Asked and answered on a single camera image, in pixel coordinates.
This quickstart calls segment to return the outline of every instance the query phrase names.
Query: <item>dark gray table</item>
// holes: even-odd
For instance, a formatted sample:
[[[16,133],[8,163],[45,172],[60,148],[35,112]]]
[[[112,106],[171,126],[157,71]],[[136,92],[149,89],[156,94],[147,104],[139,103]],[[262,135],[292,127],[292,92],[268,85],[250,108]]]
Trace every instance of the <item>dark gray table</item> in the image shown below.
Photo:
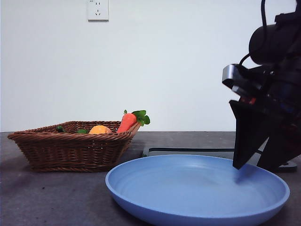
[[[1,133],[2,226],[147,226],[110,197],[101,173],[35,173]],[[233,147],[233,132],[138,132],[120,162],[141,157],[144,147]],[[301,157],[294,159],[301,168]],[[290,187],[283,209],[262,226],[301,225],[301,170],[277,173]]]

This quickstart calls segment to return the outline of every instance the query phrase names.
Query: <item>orange fruit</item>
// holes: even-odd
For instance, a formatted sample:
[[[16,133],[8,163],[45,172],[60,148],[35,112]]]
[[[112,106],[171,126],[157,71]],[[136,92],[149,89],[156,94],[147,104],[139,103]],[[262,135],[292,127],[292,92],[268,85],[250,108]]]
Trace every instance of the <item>orange fruit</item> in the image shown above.
[[[112,133],[112,131],[110,130],[110,128],[106,126],[97,125],[94,126],[89,132],[89,134],[101,134],[101,133]]]

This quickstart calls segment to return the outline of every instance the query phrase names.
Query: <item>woven basket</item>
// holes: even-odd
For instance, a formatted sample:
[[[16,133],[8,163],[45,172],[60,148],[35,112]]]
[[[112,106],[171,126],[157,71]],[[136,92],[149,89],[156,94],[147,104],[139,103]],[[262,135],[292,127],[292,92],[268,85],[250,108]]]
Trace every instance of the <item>woven basket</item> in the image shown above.
[[[89,131],[95,125],[104,125],[113,133],[76,133],[79,129]],[[8,138],[16,142],[34,171],[99,172],[117,165],[140,127],[136,123],[128,131],[116,133],[119,125],[119,121],[68,121],[18,131]],[[58,133],[57,126],[63,126],[67,133]]]

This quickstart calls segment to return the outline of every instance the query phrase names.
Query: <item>electrical outlet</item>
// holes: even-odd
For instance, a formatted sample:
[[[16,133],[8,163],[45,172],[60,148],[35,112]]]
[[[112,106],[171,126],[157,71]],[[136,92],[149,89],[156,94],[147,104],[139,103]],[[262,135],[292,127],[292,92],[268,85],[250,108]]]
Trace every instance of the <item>electrical outlet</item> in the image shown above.
[[[109,0],[87,0],[88,21],[109,21]]]

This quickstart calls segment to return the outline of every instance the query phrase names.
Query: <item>white wall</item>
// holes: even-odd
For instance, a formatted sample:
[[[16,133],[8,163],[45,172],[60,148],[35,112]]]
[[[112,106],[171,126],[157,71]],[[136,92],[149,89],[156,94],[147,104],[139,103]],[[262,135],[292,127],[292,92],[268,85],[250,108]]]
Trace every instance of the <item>white wall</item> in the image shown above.
[[[294,10],[266,1],[269,24]],[[147,110],[141,131],[235,130],[222,69],[247,53],[260,0],[110,0],[109,14],[88,23],[86,0],[1,1],[1,131],[124,109]]]

